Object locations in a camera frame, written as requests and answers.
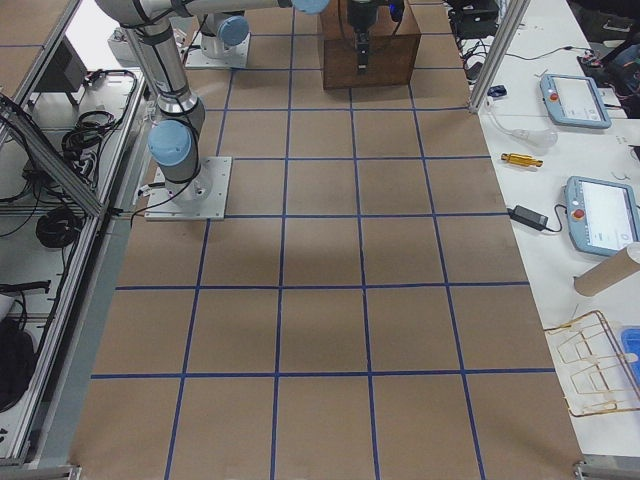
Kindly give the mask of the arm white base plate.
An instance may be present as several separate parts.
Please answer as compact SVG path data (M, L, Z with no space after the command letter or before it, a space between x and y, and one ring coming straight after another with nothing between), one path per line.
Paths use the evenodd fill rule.
M180 187L169 183L152 189L151 207L144 211L149 221L223 220L226 212L232 157L205 157L198 176L176 198Z
M244 69L247 66L251 35L240 44L229 46L217 37L198 34L189 52L187 69Z

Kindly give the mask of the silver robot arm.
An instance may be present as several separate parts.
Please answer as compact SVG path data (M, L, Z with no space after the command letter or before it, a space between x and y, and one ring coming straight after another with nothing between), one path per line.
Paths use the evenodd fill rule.
M207 14L200 19L201 50L208 58L233 54L249 35L244 11Z
M326 1L100 1L98 6L135 38L134 57L157 90L163 120L149 139L165 143L168 152L149 148L160 167L165 188L173 197L204 198L198 144L205 118L204 105L193 93L175 43L170 19L215 16L236 11L293 7L306 14L322 12Z

